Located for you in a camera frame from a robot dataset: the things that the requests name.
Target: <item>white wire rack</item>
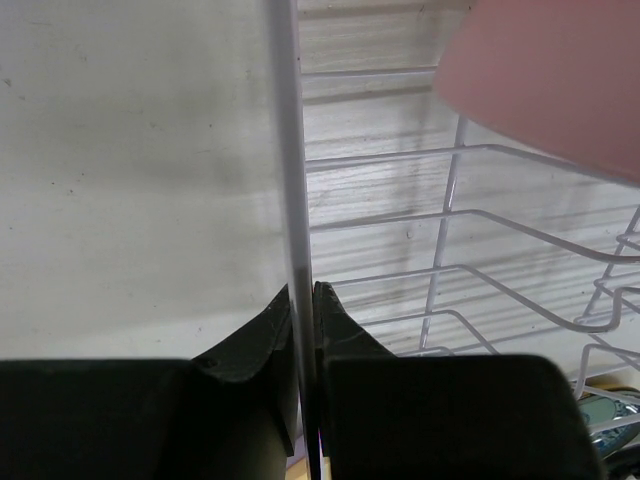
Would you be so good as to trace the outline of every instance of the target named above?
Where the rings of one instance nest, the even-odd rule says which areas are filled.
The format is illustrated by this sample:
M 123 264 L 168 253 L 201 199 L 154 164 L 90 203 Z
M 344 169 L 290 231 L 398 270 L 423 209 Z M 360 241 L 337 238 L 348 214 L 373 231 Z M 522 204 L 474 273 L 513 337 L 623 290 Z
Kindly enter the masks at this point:
M 484 347 L 484 349 L 486 349 L 490 354 L 499 354 L 500 352 L 497 348 L 498 343 L 500 343 L 501 341 L 512 340 L 516 338 L 515 336 L 505 337 L 499 341 L 489 340 L 476 327 L 474 327 L 473 318 L 466 318 L 462 313 L 455 309 L 447 308 L 438 310 L 435 308 L 435 299 L 439 293 L 440 287 L 440 277 L 451 272 L 461 271 L 467 275 L 479 279 L 482 282 L 485 282 L 497 291 L 518 302 L 523 307 L 535 312 L 542 318 L 548 320 L 552 324 L 551 328 L 518 335 L 517 337 L 519 339 L 551 335 L 554 332 L 558 332 L 561 330 L 570 330 L 585 335 L 586 345 L 584 345 L 582 349 L 582 356 L 580 359 L 576 359 L 576 364 L 578 367 L 577 374 L 569 379 L 574 383 L 574 392 L 576 398 L 580 398 L 584 393 L 589 393 L 592 395 L 600 395 L 626 403 L 637 404 L 637 399 L 617 393 L 608 392 L 602 389 L 589 387 L 587 386 L 586 382 L 590 376 L 608 373 L 620 369 L 621 367 L 631 367 L 637 371 L 640 371 L 640 364 L 637 362 L 637 360 L 640 358 L 639 352 L 616 348 L 601 336 L 601 334 L 603 333 L 616 330 L 621 325 L 621 319 L 623 317 L 624 309 L 629 309 L 632 312 L 640 313 L 640 305 L 632 301 L 633 297 L 640 293 L 640 288 L 637 288 L 633 286 L 633 284 L 629 284 L 628 282 L 625 283 L 627 279 L 628 281 L 631 281 L 633 275 L 629 273 L 617 276 L 613 275 L 613 271 L 616 265 L 640 265 L 640 256 L 626 254 L 627 250 L 640 251 L 640 244 L 636 243 L 637 241 L 640 241 L 640 232 L 635 231 L 636 227 L 638 226 L 638 222 L 640 221 L 640 207 L 633 214 L 625 230 L 625 233 L 619 235 L 616 238 L 617 248 L 612 254 L 587 248 L 580 244 L 545 233 L 544 231 L 541 231 L 539 229 L 532 228 L 531 226 L 527 226 L 525 224 L 510 220 L 487 210 L 456 210 L 454 208 L 454 197 L 458 184 L 459 166 L 463 156 L 471 156 L 479 152 L 493 152 L 499 155 L 508 155 L 514 159 L 536 162 L 538 164 L 546 165 L 549 168 L 562 169 L 574 173 L 589 175 L 589 173 L 584 172 L 579 167 L 565 163 L 558 158 L 546 156 L 540 153 L 533 153 L 531 151 L 506 146 L 499 143 L 467 144 L 466 137 L 468 121 L 464 117 L 458 118 L 454 143 L 451 147 L 447 148 L 432 148 L 402 152 L 391 151 L 373 155 L 323 158 L 309 161 L 305 161 L 303 151 L 296 152 L 294 155 L 292 155 L 290 150 L 292 139 L 297 139 L 298 144 L 302 144 L 303 142 L 302 125 L 300 123 L 301 117 L 296 117 L 295 120 L 291 121 L 291 112 L 294 110 L 302 110 L 300 99 L 301 83 L 309 80 L 320 79 L 326 81 L 338 81 L 344 79 L 358 81 L 358 79 L 369 80 L 382 77 L 416 75 L 426 76 L 431 75 L 433 72 L 435 72 L 436 69 L 436 66 L 421 66 L 416 68 L 402 69 L 376 69 L 359 71 L 345 70 L 299 74 L 298 65 L 300 57 L 297 53 L 298 50 L 296 44 L 297 18 L 295 14 L 295 8 L 293 8 L 292 11 L 294 11 L 292 16 L 287 17 L 287 20 L 290 20 L 291 24 L 284 25 L 283 22 L 280 21 L 280 23 L 278 23 L 276 27 L 280 29 L 281 33 L 279 35 L 274 35 L 274 33 L 272 32 L 272 41 L 276 46 L 276 49 L 280 48 L 281 50 L 284 49 L 285 51 L 289 52 L 288 65 L 295 66 L 295 68 L 290 68 L 289 70 L 287 70 L 286 68 L 281 68 L 276 71 L 276 82 L 280 85 L 280 88 L 283 88 L 282 86 L 297 85 L 296 89 L 290 90 L 294 91 L 295 95 L 297 95 L 297 98 L 295 99 L 295 101 L 293 101 L 293 103 L 290 97 L 288 98 L 288 100 L 285 99 L 286 93 L 281 94 L 281 96 L 279 97 L 279 109 L 281 111 L 280 148 L 284 163 L 285 191 L 287 191 L 286 200 L 288 209 L 295 210 L 295 208 L 292 206 L 292 203 L 295 203 L 297 206 L 307 205 L 306 190 L 304 189 L 304 185 L 300 185 L 300 176 L 296 177 L 297 173 L 299 173 L 299 167 L 302 164 L 305 167 L 306 175 L 310 176 L 314 175 L 317 172 L 327 172 L 330 170 L 340 170 L 347 168 L 354 169 L 381 164 L 398 165 L 401 162 L 405 161 L 429 162 L 431 159 L 441 159 L 443 155 L 450 155 L 449 173 L 441 211 L 423 215 L 389 216 L 385 218 L 376 218 L 373 220 L 361 218 L 338 223 L 323 224 L 315 226 L 313 228 L 309 228 L 308 226 L 308 216 L 304 214 L 302 214 L 301 216 L 301 213 L 299 211 L 289 211 L 287 215 L 290 242 L 289 248 L 290 251 L 296 252 L 297 249 L 300 248 L 300 245 L 295 244 L 295 239 L 298 239 L 298 242 L 300 242 L 301 238 L 304 239 L 304 241 L 302 242 L 304 244 L 304 251 L 302 254 L 297 255 L 297 260 L 295 261 L 297 261 L 298 264 L 301 265 L 299 265 L 299 268 L 297 270 L 298 273 L 300 271 L 309 272 L 308 276 L 306 276 L 305 274 L 302 277 L 300 277 L 300 275 L 296 276 L 295 272 L 291 273 L 290 288 L 292 288 L 293 286 L 294 292 L 304 292 L 296 294 L 296 298 L 298 300 L 302 299 L 303 303 L 309 302 L 309 299 L 311 298 L 311 258 L 308 248 L 310 243 L 309 239 L 312 235 L 323 235 L 328 232 L 336 232 L 340 230 L 368 228 L 379 225 L 401 224 L 415 221 L 433 221 L 435 228 L 435 221 L 437 220 L 438 235 L 435 250 L 433 252 L 433 261 L 431 268 L 359 278 L 350 278 L 332 282 L 335 287 L 344 287 L 351 285 L 369 285 L 376 282 L 407 279 L 413 277 L 428 277 L 430 279 L 429 287 L 426 292 L 424 312 L 412 315 L 384 318 L 375 321 L 365 321 L 361 323 L 363 327 L 369 328 L 379 325 L 397 324 L 410 320 L 422 320 L 419 342 L 414 350 L 402 354 L 405 356 L 456 355 L 479 346 Z M 283 34 L 282 32 L 287 31 L 287 29 L 289 29 L 288 31 L 290 34 Z M 295 188 L 298 188 L 298 191 L 292 193 L 292 190 Z M 595 291 L 586 304 L 582 314 L 575 318 L 562 318 L 552 311 L 548 310 L 538 302 L 527 298 L 518 291 L 493 278 L 492 276 L 483 273 L 478 268 L 464 263 L 445 264 L 444 254 L 447 248 L 447 236 L 450 220 L 459 217 L 475 217 L 487 222 L 494 222 L 503 227 L 514 230 L 523 236 L 535 238 L 541 242 L 564 249 L 565 251 L 571 252 L 575 255 L 584 257 L 594 262 L 605 264 L 602 275 L 593 283 Z M 622 283 L 622 285 L 611 287 L 610 285 L 614 283 Z M 607 312 L 595 313 L 594 307 L 596 305 L 596 302 L 600 299 L 600 297 L 602 297 L 602 295 L 611 297 L 612 308 Z M 306 312 L 309 310 L 309 308 L 310 305 L 298 305 L 294 310 L 298 312 Z M 431 320 L 434 317 L 438 316 L 448 316 L 459 322 L 475 338 L 477 343 L 463 348 L 449 348 L 445 345 L 430 345 L 429 333 L 431 329 Z M 298 322 L 299 324 L 305 324 L 306 322 L 308 325 L 310 325 L 312 322 L 311 314 L 309 313 L 306 316 L 304 314 L 300 315 L 298 318 L 295 318 L 294 321 Z M 300 333 L 296 337 L 297 341 L 300 342 L 300 345 L 302 345 L 303 348 L 310 348 L 311 339 L 309 337 L 305 337 L 305 329 L 299 327 L 299 330 Z M 620 360 L 620 363 L 607 368 L 590 368 L 590 354 L 594 350 L 608 352 L 611 355 L 616 356 Z M 300 368 L 302 376 L 304 376 L 304 372 L 307 368 L 308 365 L 302 365 L 302 367 Z M 614 419 L 598 425 L 593 425 L 591 427 L 591 430 L 592 432 L 596 433 L 612 428 L 622 427 L 636 422 L 640 422 L 640 414 Z

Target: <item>dish rack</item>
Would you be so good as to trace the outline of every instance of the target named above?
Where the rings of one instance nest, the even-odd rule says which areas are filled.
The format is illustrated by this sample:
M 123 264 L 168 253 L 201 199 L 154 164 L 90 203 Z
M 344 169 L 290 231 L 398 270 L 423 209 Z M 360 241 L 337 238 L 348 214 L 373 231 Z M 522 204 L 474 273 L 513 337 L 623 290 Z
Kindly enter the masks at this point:
M 603 251 L 587 248 L 579 243 L 565 240 L 559 236 L 551 235 L 540 229 L 533 228 L 525 223 L 514 221 L 505 216 L 498 215 L 491 211 L 472 208 L 461 209 L 455 208 L 455 194 L 458 190 L 458 180 L 461 168 L 461 161 L 467 156 L 471 156 L 478 153 L 495 153 L 498 155 L 508 155 L 514 158 L 524 159 L 530 162 L 545 165 L 552 169 L 561 169 L 572 173 L 579 173 L 581 175 L 593 176 L 589 172 L 572 165 L 565 163 L 557 158 L 547 156 L 538 152 L 529 151 L 523 148 L 507 145 L 507 142 L 495 142 L 495 143 L 470 143 L 467 140 L 469 121 L 459 116 L 457 120 L 457 127 L 455 131 L 455 140 L 453 145 L 444 148 L 428 148 L 414 151 L 389 151 L 384 153 L 376 153 L 371 155 L 359 155 L 359 156 L 346 156 L 338 158 L 322 158 L 304 160 L 304 138 L 302 134 L 302 101 L 301 90 L 306 82 L 309 81 L 326 81 L 337 82 L 349 79 L 352 82 L 378 80 L 389 77 L 411 77 L 411 76 L 429 76 L 432 75 L 436 66 L 420 66 L 415 68 L 396 68 L 396 69 L 371 69 L 371 70 L 340 70 L 340 71 L 320 71 L 312 73 L 300 73 L 299 71 L 299 51 L 297 45 L 297 13 L 288 12 L 291 15 L 281 15 L 280 19 L 272 19 L 272 26 L 277 24 L 277 27 L 287 34 L 277 35 L 275 43 L 280 51 L 284 51 L 286 54 L 290 54 L 294 60 L 294 68 L 279 68 L 282 65 L 276 65 L 276 78 L 280 89 L 281 95 L 278 98 L 279 102 L 282 102 L 283 98 L 287 97 L 286 90 L 293 90 L 294 95 L 297 96 L 297 105 L 291 105 L 288 110 L 285 111 L 284 116 L 289 120 L 293 118 L 293 121 L 288 125 L 282 125 L 283 116 L 280 116 L 280 128 L 281 137 L 287 136 L 287 138 L 297 138 L 298 144 L 293 145 L 295 142 L 288 142 L 287 151 L 293 160 L 284 160 L 285 171 L 285 210 L 288 218 L 289 229 L 289 249 L 292 252 L 293 271 L 297 272 L 311 272 L 311 258 L 305 252 L 298 250 L 296 253 L 296 239 L 298 243 L 303 239 L 307 244 L 311 242 L 310 239 L 318 235 L 323 235 L 329 232 L 340 232 L 344 230 L 352 229 L 366 229 L 376 226 L 404 224 L 411 222 L 431 222 L 434 227 L 437 225 L 437 240 L 435 249 L 433 251 L 432 266 L 430 268 L 385 273 L 380 275 L 370 275 L 355 278 L 339 279 L 332 281 L 331 278 L 322 278 L 332 283 L 338 293 L 345 287 L 352 286 L 368 286 L 385 281 L 404 280 L 413 278 L 428 278 L 429 285 L 427 291 L 424 293 L 424 311 L 409 315 L 393 316 L 389 318 L 376 319 L 371 321 L 362 321 L 360 325 L 370 331 L 372 335 L 376 335 L 375 328 L 380 326 L 386 326 L 391 328 L 394 325 L 400 325 L 403 322 L 419 321 L 420 333 L 419 337 L 416 335 L 416 345 L 414 348 L 396 352 L 401 356 L 442 356 L 442 355 L 456 355 L 464 351 L 473 350 L 476 347 L 482 347 L 489 354 L 499 354 L 500 349 L 499 341 L 495 341 L 487 338 L 482 334 L 478 328 L 474 325 L 473 318 L 467 318 L 460 311 L 455 308 L 437 308 L 437 296 L 440 293 L 441 279 L 443 276 L 453 272 L 463 272 L 466 275 L 474 277 L 475 279 L 484 282 L 489 285 L 500 294 L 510 297 L 511 300 L 518 303 L 522 307 L 529 309 L 532 312 L 538 314 L 541 318 L 547 320 L 550 324 L 550 328 L 534 330 L 528 333 L 518 335 L 519 340 L 540 338 L 542 336 L 549 336 L 557 334 L 561 331 L 572 331 L 582 334 L 584 339 L 584 346 L 582 347 L 580 358 L 576 360 L 576 373 L 569 376 L 569 381 L 573 384 L 573 390 L 576 399 L 581 398 L 584 394 L 599 395 L 602 397 L 618 400 L 627 404 L 637 404 L 637 399 L 607 390 L 596 388 L 587 385 L 587 380 L 595 375 L 602 375 L 610 372 L 620 370 L 622 368 L 632 368 L 640 372 L 640 352 L 630 349 L 618 348 L 609 341 L 603 334 L 613 332 L 616 329 L 622 327 L 626 321 L 626 317 L 629 314 L 640 314 L 640 288 L 633 286 L 634 273 L 625 272 L 621 275 L 614 274 L 616 266 L 619 265 L 638 265 L 640 264 L 640 254 L 629 255 L 628 251 L 640 251 L 640 232 L 636 231 L 638 223 L 640 222 L 640 207 L 636 209 L 635 213 L 629 220 L 628 226 L 622 235 L 616 237 L 617 246 L 613 253 L 606 253 Z M 296 118 L 296 109 L 299 109 L 299 117 Z M 389 215 L 378 217 L 366 217 L 355 218 L 347 221 L 324 223 L 309 227 L 308 219 L 303 217 L 307 215 L 307 197 L 304 186 L 301 186 L 300 178 L 305 178 L 304 175 L 311 177 L 319 172 L 330 172 L 337 170 L 350 169 L 355 171 L 360 168 L 379 166 L 379 165 L 400 165 L 403 162 L 429 162 L 432 159 L 441 159 L 443 156 L 450 158 L 448 167 L 448 178 L 446 183 L 446 189 L 444 192 L 444 198 L 442 201 L 442 209 L 437 212 L 425 213 L 425 214 L 411 214 L 411 215 Z M 591 295 L 584 307 L 583 313 L 576 318 L 562 318 L 559 315 L 553 313 L 551 310 L 545 308 L 539 302 L 526 297 L 519 293 L 516 289 L 507 286 L 505 283 L 498 281 L 493 276 L 484 273 L 481 269 L 476 268 L 467 263 L 453 263 L 449 264 L 445 262 L 445 251 L 448 246 L 449 228 L 452 219 L 464 218 L 464 219 L 480 219 L 484 222 L 491 222 L 501 227 L 511 229 L 522 235 L 523 238 L 533 238 L 537 241 L 543 242 L 547 245 L 552 245 L 566 252 L 570 252 L 573 255 L 589 259 L 594 262 L 600 262 L 604 265 L 602 274 L 599 278 L 594 279 L 593 285 L 595 290 Z M 612 307 L 607 311 L 595 311 L 597 302 L 603 297 L 610 297 L 612 301 Z M 305 312 L 308 310 L 308 306 L 305 305 L 311 298 L 310 286 L 308 288 L 304 285 L 301 286 L 301 290 L 294 294 L 293 302 L 297 302 L 296 310 L 301 317 L 304 317 Z M 473 348 L 450 348 L 447 345 L 436 344 L 432 345 L 430 340 L 430 333 L 433 328 L 433 321 L 438 317 L 449 317 L 453 321 L 458 322 L 466 331 L 475 339 Z M 304 344 L 305 331 L 298 333 L 298 339 L 303 338 Z M 607 352 L 615 356 L 619 362 L 615 365 L 610 365 L 604 368 L 594 368 L 590 363 L 594 352 Z M 633 423 L 640 422 L 640 413 L 630 416 L 616 418 L 610 421 L 592 425 L 591 432 L 597 433 L 613 428 L 627 426 Z

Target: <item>white surface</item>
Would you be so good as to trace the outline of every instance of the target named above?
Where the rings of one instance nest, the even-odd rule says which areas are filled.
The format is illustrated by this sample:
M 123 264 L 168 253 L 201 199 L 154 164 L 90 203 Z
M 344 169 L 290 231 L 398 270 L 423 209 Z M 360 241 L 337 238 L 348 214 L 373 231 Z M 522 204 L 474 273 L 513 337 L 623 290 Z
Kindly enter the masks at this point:
M 472 2 L 301 0 L 303 70 L 437 63 Z M 0 5 L 0 355 L 189 356 L 284 283 L 258 2 L 11 0 Z M 430 79 L 304 84 L 308 158 L 450 146 Z M 472 140 L 493 137 L 479 128 Z M 439 211 L 447 157 L 309 176 L 311 223 Z M 638 191 L 501 156 L 464 160 L 455 208 L 479 207 L 612 251 Z M 315 276 L 431 265 L 437 221 L 314 236 Z M 469 262 L 558 314 L 579 315 L 604 265 L 481 220 L 452 221 Z M 547 326 L 462 274 L 437 306 L 490 338 Z M 427 281 L 338 293 L 357 319 L 415 313 Z M 636 348 L 640 322 L 612 335 Z M 372 329 L 414 349 L 419 323 Z M 472 343 L 452 319 L 434 344 Z M 582 336 L 530 350 L 571 371 Z M 597 359 L 607 363 L 606 358 Z

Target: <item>pink bowl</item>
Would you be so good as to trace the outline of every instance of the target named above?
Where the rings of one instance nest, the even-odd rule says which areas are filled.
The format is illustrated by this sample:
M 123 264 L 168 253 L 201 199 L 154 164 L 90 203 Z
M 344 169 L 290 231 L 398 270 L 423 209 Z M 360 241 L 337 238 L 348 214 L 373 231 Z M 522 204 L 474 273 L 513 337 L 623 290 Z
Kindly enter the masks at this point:
M 479 0 L 434 85 L 481 125 L 640 184 L 638 0 Z

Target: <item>wire rack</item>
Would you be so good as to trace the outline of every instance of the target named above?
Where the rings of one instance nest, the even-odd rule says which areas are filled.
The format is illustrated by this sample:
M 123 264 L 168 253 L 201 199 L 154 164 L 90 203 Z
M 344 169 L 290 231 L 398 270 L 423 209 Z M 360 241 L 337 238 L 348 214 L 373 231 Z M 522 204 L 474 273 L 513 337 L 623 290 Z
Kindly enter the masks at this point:
M 423 312 L 395 316 L 390 318 L 383 318 L 375 321 L 363 321 L 361 325 L 365 328 L 377 327 L 380 325 L 395 325 L 406 321 L 421 320 L 421 330 L 419 335 L 419 341 L 413 349 L 400 353 L 404 356 L 429 356 L 429 355 L 456 355 L 464 349 L 453 349 L 446 345 L 432 345 L 429 341 L 430 331 L 432 327 L 432 320 L 436 317 L 447 316 L 459 322 L 468 333 L 477 342 L 475 346 L 483 347 L 490 354 L 499 354 L 499 348 L 496 341 L 488 339 L 483 335 L 478 328 L 474 326 L 474 319 L 465 317 L 461 312 L 456 309 L 436 308 L 436 297 L 441 287 L 441 277 L 451 274 L 453 272 L 463 272 L 465 275 L 475 277 L 481 282 L 489 285 L 493 289 L 499 291 L 501 294 L 510 297 L 513 301 L 519 303 L 521 306 L 535 312 L 541 318 L 550 322 L 552 328 L 547 328 L 540 331 L 532 331 L 523 335 L 519 335 L 520 339 L 527 339 L 546 335 L 553 335 L 559 331 L 569 330 L 577 332 L 584 337 L 584 346 L 582 347 L 582 353 L 579 359 L 576 359 L 576 371 L 569 378 L 574 385 L 574 393 L 576 398 L 580 398 L 583 394 L 589 393 L 592 395 L 600 395 L 603 397 L 619 400 L 628 404 L 637 404 L 637 399 L 628 397 L 625 395 L 608 392 L 599 388 L 590 387 L 587 385 L 587 380 L 594 375 L 600 375 L 609 373 L 620 368 L 630 367 L 637 371 L 640 371 L 640 353 L 627 349 L 617 348 L 606 340 L 602 334 L 607 332 L 613 332 L 623 324 L 623 317 L 629 312 L 640 313 L 640 305 L 636 300 L 640 300 L 640 288 L 633 285 L 634 273 L 625 272 L 621 275 L 614 275 L 614 270 L 617 265 L 639 265 L 640 256 L 634 255 L 633 251 L 640 251 L 640 233 L 636 232 L 636 227 L 640 221 L 640 207 L 632 215 L 629 224 L 622 235 L 616 238 L 617 247 L 614 253 L 606 253 L 603 251 L 587 248 L 575 242 L 571 242 L 557 236 L 551 235 L 539 229 L 531 226 L 519 223 L 517 221 L 508 219 L 504 216 L 498 215 L 491 211 L 483 209 L 462 209 L 456 210 L 454 208 L 454 198 L 458 187 L 459 169 L 460 163 L 463 157 L 472 156 L 480 152 L 492 152 L 500 155 L 508 155 L 513 158 L 519 158 L 536 162 L 548 166 L 549 168 L 562 169 L 573 173 L 579 173 L 589 176 L 588 172 L 582 169 L 565 163 L 558 158 L 543 155 L 529 150 L 508 146 L 502 143 L 481 143 L 481 144 L 469 144 L 467 142 L 467 131 L 469 122 L 464 117 L 459 117 L 457 121 L 457 127 L 455 132 L 455 140 L 453 145 L 446 148 L 432 148 L 422 149 L 415 151 L 390 151 L 385 153 L 377 153 L 373 155 L 360 155 L 340 158 L 322 158 L 314 160 L 304 160 L 304 139 L 302 135 L 302 102 L 301 102 L 301 89 L 302 85 L 306 81 L 311 80 L 325 80 L 325 81 L 340 81 L 344 79 L 351 79 L 352 81 L 379 79 L 383 77 L 402 77 L 402 76 L 428 76 L 435 72 L 436 66 L 420 66 L 416 68 L 403 68 L 403 69 L 375 69 L 375 70 L 356 70 L 356 71 L 327 71 L 327 72 L 313 72 L 313 73 L 299 73 L 299 53 L 297 50 L 297 23 L 296 13 L 292 12 L 290 17 L 291 24 L 286 26 L 290 28 L 293 34 L 290 37 L 286 35 L 280 35 L 274 40 L 274 45 L 282 46 L 287 45 L 291 48 L 290 60 L 292 68 L 289 69 L 289 77 L 284 78 L 287 72 L 281 69 L 277 72 L 277 80 L 279 82 L 280 96 L 278 101 L 281 105 L 288 102 L 289 105 L 294 105 L 287 110 L 287 107 L 282 107 L 283 110 L 288 112 L 289 117 L 285 113 L 281 112 L 280 116 L 280 135 L 281 135 L 281 148 L 283 149 L 283 158 L 285 150 L 282 144 L 291 144 L 291 138 L 296 137 L 298 139 L 298 147 L 300 154 L 297 158 L 292 159 L 289 155 L 289 163 L 285 160 L 285 190 L 289 189 L 286 202 L 287 219 L 289 229 L 289 248 L 293 252 L 293 268 L 290 273 L 290 279 L 295 282 L 298 280 L 297 287 L 300 291 L 305 293 L 298 294 L 298 298 L 310 298 L 310 282 L 303 279 L 300 281 L 300 271 L 311 272 L 311 257 L 309 253 L 309 239 L 311 236 L 323 235 L 329 232 L 338 232 L 348 229 L 360 229 L 369 228 L 381 225 L 390 224 L 402 224 L 416 221 L 433 222 L 434 228 L 437 228 L 437 240 L 435 250 L 432 252 L 433 260 L 432 267 L 426 269 L 418 269 L 411 271 L 403 271 L 397 273 L 388 273 L 382 275 L 364 276 L 358 278 L 348 278 L 332 282 L 334 287 L 347 287 L 354 285 L 368 286 L 378 282 L 384 282 L 389 280 L 409 279 L 416 277 L 426 277 L 429 279 L 429 286 L 425 292 L 424 304 L 425 308 Z M 294 86 L 294 93 L 291 93 L 289 87 Z M 282 91 L 283 88 L 289 88 L 289 91 Z M 290 120 L 292 111 L 298 112 L 298 118 L 293 128 L 291 124 L 289 126 L 283 125 L 286 123 L 287 118 Z M 292 192 L 291 186 L 287 186 L 287 183 L 299 185 L 299 182 L 305 181 L 305 173 L 307 176 L 312 176 L 317 172 L 327 172 L 332 170 L 341 169 L 358 169 L 363 167 L 370 167 L 374 165 L 392 164 L 398 165 L 402 162 L 429 162 L 434 158 L 442 158 L 443 156 L 450 156 L 449 172 L 447 178 L 446 189 L 444 198 L 442 201 L 442 209 L 437 212 L 421 214 L 421 215 L 404 215 L 404 216 L 387 216 L 383 218 L 357 218 L 349 221 L 321 224 L 309 228 L 308 226 L 308 213 L 300 211 L 300 205 L 307 205 L 306 191 Z M 593 262 L 599 262 L 603 264 L 603 271 L 599 278 L 594 279 L 593 285 L 595 290 L 586 303 L 581 315 L 575 318 L 562 318 L 561 316 L 553 313 L 549 309 L 545 308 L 540 303 L 527 298 L 513 288 L 510 288 L 506 284 L 498 281 L 491 275 L 484 273 L 478 268 L 466 263 L 447 264 L 444 262 L 445 251 L 447 249 L 447 238 L 449 233 L 450 221 L 454 218 L 475 218 L 481 219 L 484 222 L 492 222 L 502 227 L 506 227 L 519 235 L 525 237 L 531 237 L 537 239 L 540 242 L 544 242 L 548 245 L 553 245 L 564 251 L 571 252 L 577 256 L 589 259 Z M 295 239 L 305 238 L 306 246 L 295 244 Z M 611 297 L 611 308 L 607 311 L 595 311 L 595 306 L 598 300 L 602 296 Z M 308 310 L 304 305 L 298 305 L 297 310 L 301 312 L 298 322 L 304 324 L 305 322 L 311 322 L 311 313 L 305 316 L 305 311 Z M 304 331 L 304 328 L 298 327 L 297 341 L 304 348 L 304 345 L 310 345 L 309 338 L 305 335 L 308 332 Z M 606 368 L 593 368 L 590 365 L 590 359 L 594 351 L 607 352 L 614 355 L 619 360 L 615 365 L 608 366 Z M 627 417 L 617 418 L 604 423 L 591 426 L 593 433 L 609 430 L 612 428 L 618 428 L 632 423 L 640 422 L 640 414 L 630 415 Z

